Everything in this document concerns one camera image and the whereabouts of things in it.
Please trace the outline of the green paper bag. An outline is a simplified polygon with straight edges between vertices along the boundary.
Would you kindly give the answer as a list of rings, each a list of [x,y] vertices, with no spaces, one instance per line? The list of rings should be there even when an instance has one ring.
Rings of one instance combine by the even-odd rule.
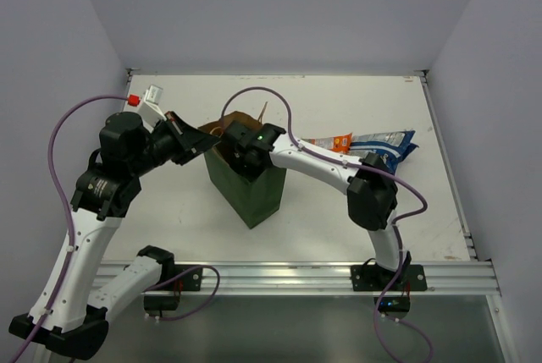
[[[226,128],[233,121],[239,121],[250,129],[258,129],[264,125],[261,118],[253,118],[247,113],[239,111],[223,113],[218,120],[199,128],[203,132],[220,138],[218,145],[207,151],[204,158],[208,176],[215,188],[245,225],[248,228],[255,228],[279,210],[286,170],[273,165],[257,179],[246,179],[234,171],[230,165],[233,160],[233,150],[226,145],[223,137]],[[275,141],[286,135],[284,128],[276,125],[274,127]]]

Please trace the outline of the orange snack packet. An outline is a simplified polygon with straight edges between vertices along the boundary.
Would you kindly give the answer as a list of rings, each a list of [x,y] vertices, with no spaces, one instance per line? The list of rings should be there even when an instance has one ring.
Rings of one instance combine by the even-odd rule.
[[[346,154],[350,150],[351,139],[352,133],[324,138],[303,138],[305,142],[308,142],[317,147],[344,154]]]

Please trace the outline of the blue snack packet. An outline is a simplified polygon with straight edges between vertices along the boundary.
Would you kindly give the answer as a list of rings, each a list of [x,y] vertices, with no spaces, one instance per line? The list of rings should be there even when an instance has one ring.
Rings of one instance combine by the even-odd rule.
[[[413,143],[412,138],[414,135],[414,130],[353,135],[350,150],[379,150],[381,147],[406,146],[409,143]]]
[[[418,148],[419,145],[409,143],[406,146],[381,147],[379,151],[390,173],[395,174],[399,164]]]

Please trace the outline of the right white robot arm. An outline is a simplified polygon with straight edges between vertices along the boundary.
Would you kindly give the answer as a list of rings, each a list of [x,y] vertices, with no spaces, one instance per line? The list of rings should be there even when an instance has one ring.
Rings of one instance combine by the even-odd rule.
[[[368,231],[376,264],[386,272],[400,267],[400,245],[391,222],[396,215],[397,186],[375,154],[364,158],[325,150],[285,129],[264,124],[251,130],[239,121],[226,127],[221,141],[232,151],[233,169],[257,177],[271,168],[284,168],[321,181],[346,196],[348,217]]]

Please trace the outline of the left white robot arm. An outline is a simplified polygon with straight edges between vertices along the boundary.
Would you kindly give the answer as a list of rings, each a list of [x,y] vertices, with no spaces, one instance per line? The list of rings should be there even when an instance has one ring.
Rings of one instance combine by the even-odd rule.
[[[97,270],[140,178],[173,162],[184,165],[212,149],[219,138],[168,112],[147,130],[137,113],[110,116],[99,133],[100,146],[78,178],[68,206],[68,233],[40,298],[15,316],[9,332],[72,359],[89,360],[102,346],[112,320],[147,289],[176,287],[174,255],[148,245],[120,275],[93,291]]]

